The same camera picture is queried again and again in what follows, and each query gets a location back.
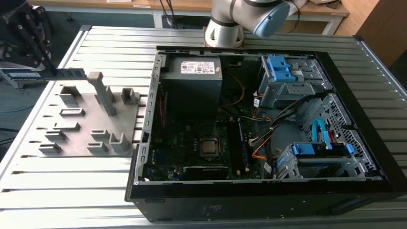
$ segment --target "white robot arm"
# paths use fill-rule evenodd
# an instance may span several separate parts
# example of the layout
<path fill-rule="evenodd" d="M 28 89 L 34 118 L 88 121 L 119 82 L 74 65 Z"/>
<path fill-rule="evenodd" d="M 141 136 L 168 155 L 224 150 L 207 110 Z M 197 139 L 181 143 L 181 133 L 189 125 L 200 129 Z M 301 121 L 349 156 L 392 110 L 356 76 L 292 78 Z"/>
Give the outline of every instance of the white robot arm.
<path fill-rule="evenodd" d="M 300 8 L 307 0 L 293 0 Z M 211 47 L 236 48 L 243 44 L 243 27 L 261 38 L 273 35 L 287 16 L 297 10 L 287 0 L 213 0 L 204 32 Z"/>

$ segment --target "wooden cabinet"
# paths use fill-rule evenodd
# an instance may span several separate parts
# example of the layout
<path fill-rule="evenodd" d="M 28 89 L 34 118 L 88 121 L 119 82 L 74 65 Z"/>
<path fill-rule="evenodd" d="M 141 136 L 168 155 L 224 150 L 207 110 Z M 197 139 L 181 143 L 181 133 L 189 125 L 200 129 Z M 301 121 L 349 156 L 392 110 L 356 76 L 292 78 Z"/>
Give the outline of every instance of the wooden cabinet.
<path fill-rule="evenodd" d="M 407 49 L 407 0 L 341 0 L 351 12 L 335 35 L 360 35 L 389 67 Z"/>

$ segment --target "blue cable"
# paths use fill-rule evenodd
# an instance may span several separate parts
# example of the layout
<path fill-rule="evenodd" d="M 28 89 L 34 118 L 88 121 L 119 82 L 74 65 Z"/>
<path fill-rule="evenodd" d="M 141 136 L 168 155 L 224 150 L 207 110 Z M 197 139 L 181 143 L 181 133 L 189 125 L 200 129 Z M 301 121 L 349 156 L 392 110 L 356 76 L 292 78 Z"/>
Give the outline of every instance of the blue cable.
<path fill-rule="evenodd" d="M 17 109 L 17 110 L 12 110 L 12 111 L 0 111 L 0 113 L 13 113 L 13 112 L 18 112 L 18 111 L 28 110 L 28 109 L 32 108 L 32 107 L 33 107 L 33 105 L 29 106 L 29 107 L 25 107 L 25 108 L 20 108 L 20 109 Z"/>
<path fill-rule="evenodd" d="M 325 130 L 325 124 L 324 124 L 323 120 L 317 119 L 317 118 L 312 122 L 312 141 L 317 142 L 317 126 L 320 127 L 320 132 L 321 132 L 320 135 L 323 137 L 323 142 L 327 146 L 327 149 L 332 149 L 332 145 L 329 142 L 329 133 Z"/>

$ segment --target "slotted metal table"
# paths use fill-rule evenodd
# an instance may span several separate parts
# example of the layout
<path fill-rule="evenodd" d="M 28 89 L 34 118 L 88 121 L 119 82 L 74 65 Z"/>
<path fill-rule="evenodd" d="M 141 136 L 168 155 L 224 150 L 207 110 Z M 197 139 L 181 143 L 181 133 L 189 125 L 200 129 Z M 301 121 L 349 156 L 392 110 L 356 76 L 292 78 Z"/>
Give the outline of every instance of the slotted metal table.
<path fill-rule="evenodd" d="M 60 67 L 101 71 L 104 84 L 132 87 L 145 105 L 156 45 L 203 46 L 199 30 L 82 26 Z M 385 145 L 407 174 L 407 93 L 363 41 L 353 37 L 277 34 L 263 40 L 245 35 L 253 49 L 328 52 Z M 49 82 L 0 164 L 0 222 L 4 228 L 401 228 L 407 197 L 372 203 L 340 216 L 152 224 L 124 202 L 131 158 L 40 158 L 32 149 L 42 112 L 52 103 Z M 145 107 L 139 109 L 140 140 Z"/>

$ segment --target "floor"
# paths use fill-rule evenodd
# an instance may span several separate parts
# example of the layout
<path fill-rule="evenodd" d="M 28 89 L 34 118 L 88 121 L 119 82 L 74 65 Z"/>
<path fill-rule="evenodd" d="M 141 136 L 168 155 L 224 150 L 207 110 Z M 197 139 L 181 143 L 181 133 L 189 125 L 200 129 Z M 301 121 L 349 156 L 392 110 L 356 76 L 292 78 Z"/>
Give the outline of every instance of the floor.
<path fill-rule="evenodd" d="M 64 57 L 66 49 L 82 24 L 120 27 L 153 27 L 152 16 L 143 14 L 123 14 L 120 17 L 117 17 L 117 14 L 103 14 L 103 17 L 100 17 L 100 14 L 97 13 L 73 13 L 72 20 L 66 20 L 66 14 L 49 12 L 49 17 L 54 26 L 53 45 L 50 47 L 54 65 L 58 64 L 58 61 Z M 183 17 L 177 20 L 180 22 L 179 27 L 185 29 L 199 29 L 208 22 L 208 18 L 205 17 L 197 17 L 193 20 L 191 20 L 189 17 Z M 407 52 L 392 65 L 389 70 L 405 87 Z M 30 109 L 13 113 L 4 113 L 4 111 L 12 111 L 32 106 L 38 99 L 44 87 L 45 83 L 36 83 L 29 84 L 22 89 L 17 90 L 0 79 L 0 128 L 14 130 L 21 128 Z M 16 133 L 0 131 L 0 160 L 10 145 L 10 140 L 4 141 L 4 139 L 10 139 L 14 135 Z"/>

